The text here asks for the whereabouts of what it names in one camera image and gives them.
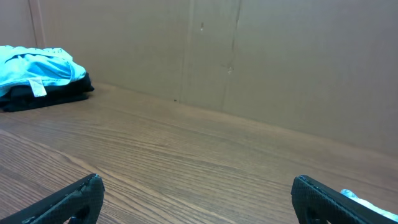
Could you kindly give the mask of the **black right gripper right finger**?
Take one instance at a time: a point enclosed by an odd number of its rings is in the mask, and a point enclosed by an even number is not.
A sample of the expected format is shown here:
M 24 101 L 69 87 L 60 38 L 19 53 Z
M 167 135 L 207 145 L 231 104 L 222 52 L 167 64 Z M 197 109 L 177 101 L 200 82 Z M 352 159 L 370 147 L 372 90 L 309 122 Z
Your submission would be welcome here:
M 395 223 L 307 175 L 294 179 L 291 196 L 300 224 Z

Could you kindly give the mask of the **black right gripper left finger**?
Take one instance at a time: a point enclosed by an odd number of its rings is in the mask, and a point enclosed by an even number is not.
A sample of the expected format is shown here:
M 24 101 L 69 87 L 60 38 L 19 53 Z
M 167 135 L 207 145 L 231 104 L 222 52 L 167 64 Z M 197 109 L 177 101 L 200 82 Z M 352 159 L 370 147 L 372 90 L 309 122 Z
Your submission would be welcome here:
M 1 220 L 1 224 L 95 224 L 105 187 L 98 174 L 90 174 Z

